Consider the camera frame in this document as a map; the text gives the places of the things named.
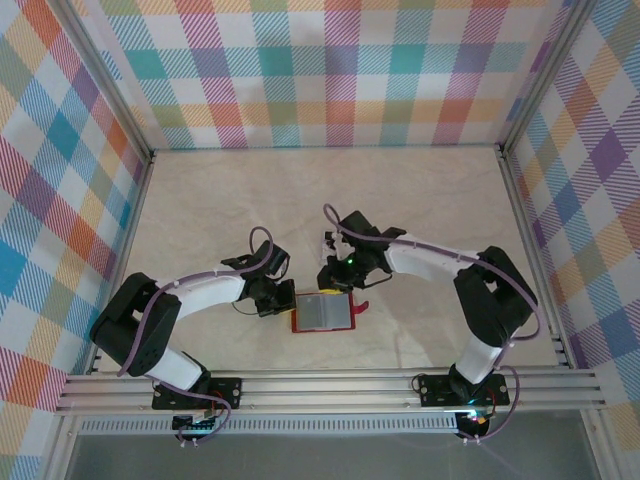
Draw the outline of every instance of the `vent grille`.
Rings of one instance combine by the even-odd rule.
[[[129,416],[117,419],[85,418],[83,435],[172,434],[170,416]],[[208,433],[197,426],[193,433]],[[372,434],[372,433],[448,433],[457,431],[453,413],[385,415],[251,415],[232,417],[221,431],[225,434]]]

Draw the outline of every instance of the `beige floor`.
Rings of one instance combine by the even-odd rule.
[[[531,282],[509,200],[489,148],[305,149],[162,153],[128,273],[175,278],[248,253],[260,224],[292,257],[297,290],[313,291],[322,205],[360,209],[374,224],[480,251],[504,248]],[[179,322],[172,338],[211,369],[449,366],[469,337],[453,284],[398,275],[366,292],[369,311],[347,332],[293,334],[288,315],[258,318],[219,305]],[[250,301],[238,305],[252,310]],[[523,329],[534,329],[532,318]],[[546,336],[519,345],[515,365],[552,365]],[[102,362],[101,370],[111,370]]]

